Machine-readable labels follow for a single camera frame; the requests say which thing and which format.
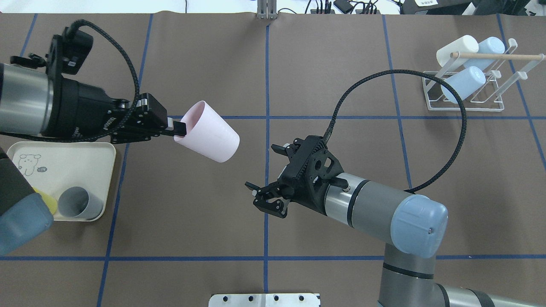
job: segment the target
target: light blue end cap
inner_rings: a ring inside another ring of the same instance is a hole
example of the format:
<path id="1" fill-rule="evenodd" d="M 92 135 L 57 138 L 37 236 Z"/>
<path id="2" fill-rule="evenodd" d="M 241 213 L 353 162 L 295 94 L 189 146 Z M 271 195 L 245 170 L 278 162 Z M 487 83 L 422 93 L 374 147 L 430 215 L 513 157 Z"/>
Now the light blue end cap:
<path id="1" fill-rule="evenodd" d="M 411 195 L 396 208 L 390 224 L 394 246 L 422 258 L 434 256 L 447 227 L 447 209 L 423 195 Z"/>
<path id="2" fill-rule="evenodd" d="M 478 44 L 479 54 L 503 54 L 505 52 L 505 45 L 504 43 L 496 38 L 496 37 L 490 37 Z M 495 60 L 488 60 L 486 58 L 471 58 L 470 60 L 466 61 L 463 65 L 465 67 L 470 66 L 476 66 L 481 70 L 485 70 L 486 68 L 491 65 Z"/>
<path id="3" fill-rule="evenodd" d="M 446 82 L 451 85 L 457 94 L 459 94 L 459 97 L 461 97 L 462 100 L 465 100 L 485 84 L 485 75 L 483 71 L 476 66 L 470 66 L 447 78 Z M 457 103 L 455 96 L 453 96 L 447 88 L 442 86 L 442 92 L 449 101 L 455 104 Z"/>
<path id="4" fill-rule="evenodd" d="M 52 223 L 53 216 L 40 194 L 23 198 L 0 216 L 0 256 L 48 230 Z"/>

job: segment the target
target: cord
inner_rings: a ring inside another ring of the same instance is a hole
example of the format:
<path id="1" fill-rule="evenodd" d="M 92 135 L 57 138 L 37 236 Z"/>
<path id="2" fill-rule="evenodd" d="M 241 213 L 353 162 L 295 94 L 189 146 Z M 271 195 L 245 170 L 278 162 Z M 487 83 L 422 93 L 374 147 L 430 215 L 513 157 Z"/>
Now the cord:
<path id="1" fill-rule="evenodd" d="M 309 0 L 309 2 L 307 3 L 307 6 L 305 7 L 305 12 L 304 12 L 304 14 L 307 14 L 307 10 L 309 9 L 309 5 L 311 5 L 311 1 L 312 1 L 312 0 Z"/>
<path id="2" fill-rule="evenodd" d="M 364 2 L 364 1 L 349 1 L 349 2 L 351 2 L 351 3 L 356 3 L 356 4 L 354 5 L 354 7 L 353 7 L 353 11 L 355 11 L 355 12 L 356 12 L 357 5 L 360 4 L 360 3 L 362 3 L 362 13 L 361 13 L 361 14 L 364 14 L 364 11 L 366 10 L 366 5 L 369 6 L 368 8 L 369 8 L 369 10 L 370 10 L 371 12 L 373 12 L 374 9 L 377 9 L 377 6 L 375 5 L 375 4 L 377 3 L 377 1 L 379 1 L 379 0 L 376 0 L 376 1 L 373 2 L 373 3 L 372 3 L 371 1 L 369 1 L 369 2 Z"/>
<path id="3" fill-rule="evenodd" d="M 435 77 L 435 76 L 432 76 L 432 75 L 429 75 L 429 74 L 425 74 L 425 73 L 422 73 L 422 72 L 417 72 L 415 70 L 407 70 L 407 69 L 392 69 L 392 70 L 385 70 L 383 72 L 379 72 L 379 73 L 376 73 L 376 74 L 373 74 L 373 75 L 370 75 L 370 76 L 367 76 L 361 80 L 359 80 L 358 82 L 356 82 L 355 84 L 353 84 L 351 87 L 349 87 L 349 89 L 347 91 L 345 91 L 345 93 L 341 96 L 340 100 L 338 101 L 337 105 L 336 105 L 336 108 L 334 109 L 334 113 L 332 114 L 332 119 L 330 121 L 330 125 L 328 126 L 328 129 L 326 129 L 326 132 L 324 133 L 324 143 L 326 144 L 328 142 L 328 140 L 330 139 L 330 136 L 332 135 L 332 131 L 334 130 L 334 125 L 336 123 L 336 119 L 337 119 L 337 113 L 339 112 L 340 110 L 340 107 L 341 107 L 341 104 L 343 103 L 343 101 L 345 100 L 345 98 L 347 98 L 347 96 L 355 89 L 357 88 L 358 86 L 360 86 L 361 84 L 367 82 L 367 81 L 370 81 L 371 79 L 375 79 L 379 76 L 383 76 L 383 75 L 388 75 L 388 74 L 408 74 L 408 75 L 416 75 L 416 76 L 420 76 L 422 78 L 426 78 L 426 79 L 429 79 L 429 80 L 432 80 L 432 81 L 435 81 L 437 83 L 439 83 L 440 85 L 444 86 L 451 94 L 453 94 L 453 96 L 455 97 L 455 99 L 457 100 L 457 103 L 459 105 L 459 108 L 461 109 L 461 118 L 462 118 L 462 125 L 461 125 L 461 133 L 459 135 L 459 141 L 457 142 L 457 146 L 455 147 L 455 150 L 453 151 L 453 154 L 451 155 L 451 157 L 449 158 L 448 162 L 442 167 L 442 169 L 440 169 L 440 171 L 438 173 L 436 173 L 431 179 L 429 179 L 428 181 L 426 181 L 425 183 L 417 186 L 417 187 L 414 187 L 414 188 L 410 188 L 408 190 L 405 190 L 406 192 L 408 193 L 413 193 L 415 194 L 415 192 L 423 189 L 423 188 L 426 188 L 428 187 L 429 185 L 431 185 L 434 181 L 436 181 L 438 178 L 440 178 L 440 176 L 442 176 L 446 171 L 447 169 L 453 164 L 453 162 L 455 161 L 455 158 L 457 158 L 457 155 L 459 154 L 459 151 L 461 150 L 461 147 L 462 147 L 462 142 L 465 140 L 465 135 L 466 135 L 466 121 L 467 121 L 467 118 L 466 118 L 466 109 L 465 109 L 465 106 L 463 105 L 462 103 L 462 100 L 461 100 L 461 97 L 459 96 L 459 94 L 447 83 L 445 82 L 444 80 L 438 78 L 438 77 Z"/>
<path id="4" fill-rule="evenodd" d="M 297 14 L 296 12 L 292 11 L 292 10 L 289 9 L 289 8 L 282 8 L 282 9 L 278 10 L 278 12 L 280 12 L 280 11 L 282 11 L 282 10 L 289 10 L 289 11 L 291 11 L 292 13 Z"/>
<path id="5" fill-rule="evenodd" d="M 398 1 L 397 0 L 391 0 L 391 1 L 394 2 L 396 5 L 398 5 L 398 7 L 400 7 L 400 8 L 402 7 L 403 3 L 402 3 L 401 0 L 398 0 Z"/>
<path id="6" fill-rule="evenodd" d="M 122 128 L 123 125 L 125 125 L 127 120 L 132 115 L 133 111 L 137 108 L 137 101 L 138 101 L 138 98 L 139 98 L 139 95 L 140 95 L 139 94 L 140 87 L 139 87 L 139 84 L 138 84 L 138 77 L 136 76 L 137 72 L 135 71 L 133 63 L 131 62 L 129 56 L 127 55 L 127 53 L 125 52 L 123 47 L 118 42 L 116 42 L 116 40 L 114 38 L 112 38 L 110 35 L 108 35 L 108 33 L 106 33 L 103 29 L 101 29 L 100 27 L 98 27 L 97 25 L 95 25 L 94 23 L 92 23 L 90 21 L 83 20 L 83 19 L 74 21 L 71 24 L 70 28 L 67 30 L 66 37 L 68 39 L 73 39 L 74 36 L 76 35 L 76 31 L 82 26 L 88 26 L 88 27 L 92 28 L 93 30 L 97 31 L 100 35 L 102 35 L 107 41 L 109 41 L 121 53 L 121 55 L 125 59 L 125 62 L 127 63 L 127 66 L 129 66 L 129 70 L 130 70 L 131 76 L 133 78 L 135 93 L 134 93 L 134 97 L 133 97 L 133 104 L 131 105 L 131 108 L 127 111 L 125 116 L 121 119 L 121 121 L 114 128 L 108 130 L 107 132 L 99 133 L 99 134 L 93 135 L 91 137 L 86 137 L 86 138 L 83 138 L 83 139 L 44 138 L 44 137 L 35 137 L 33 135 L 18 134 L 18 133 L 7 133 L 7 132 L 0 132 L 0 134 L 7 135 L 7 136 L 10 136 L 10 137 L 16 137 L 16 138 L 21 138 L 21 139 L 32 140 L 32 141 L 48 141 L 48 142 L 54 142 L 54 143 L 76 143 L 76 142 L 85 142 L 85 141 L 96 141 L 97 139 L 100 139 L 100 138 L 109 136 L 111 134 L 114 134 L 120 128 Z"/>

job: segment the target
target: wooden dowel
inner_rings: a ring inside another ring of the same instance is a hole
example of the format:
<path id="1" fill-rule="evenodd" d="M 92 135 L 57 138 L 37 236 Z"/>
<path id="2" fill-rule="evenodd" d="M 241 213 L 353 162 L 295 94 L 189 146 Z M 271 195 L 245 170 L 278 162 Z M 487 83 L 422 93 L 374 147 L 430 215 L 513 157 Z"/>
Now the wooden dowel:
<path id="1" fill-rule="evenodd" d="M 508 55 L 508 54 L 472 54 L 464 52 L 452 52 L 450 57 L 462 58 L 488 58 L 491 60 L 523 60 L 523 61 L 542 61 L 544 54 L 539 55 Z"/>

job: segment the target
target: metal plate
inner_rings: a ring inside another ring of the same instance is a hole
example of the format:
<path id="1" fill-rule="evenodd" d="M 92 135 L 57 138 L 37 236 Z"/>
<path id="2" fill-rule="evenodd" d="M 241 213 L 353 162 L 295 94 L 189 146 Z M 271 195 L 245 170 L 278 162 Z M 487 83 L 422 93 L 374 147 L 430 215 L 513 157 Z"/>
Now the metal plate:
<path id="1" fill-rule="evenodd" d="M 316 293 L 215 294 L 209 307 L 320 307 L 321 295 Z"/>

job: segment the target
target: metal bracket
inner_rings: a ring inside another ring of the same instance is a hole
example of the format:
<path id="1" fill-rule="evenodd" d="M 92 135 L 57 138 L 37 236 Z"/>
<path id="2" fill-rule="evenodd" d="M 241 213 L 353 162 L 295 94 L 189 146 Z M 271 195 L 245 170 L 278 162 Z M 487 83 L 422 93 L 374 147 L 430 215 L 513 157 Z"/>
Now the metal bracket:
<path id="1" fill-rule="evenodd" d="M 215 294 L 209 307 L 320 307 L 318 293 Z"/>
<path id="2" fill-rule="evenodd" d="M 277 0 L 258 0 L 258 19 L 277 19 Z"/>

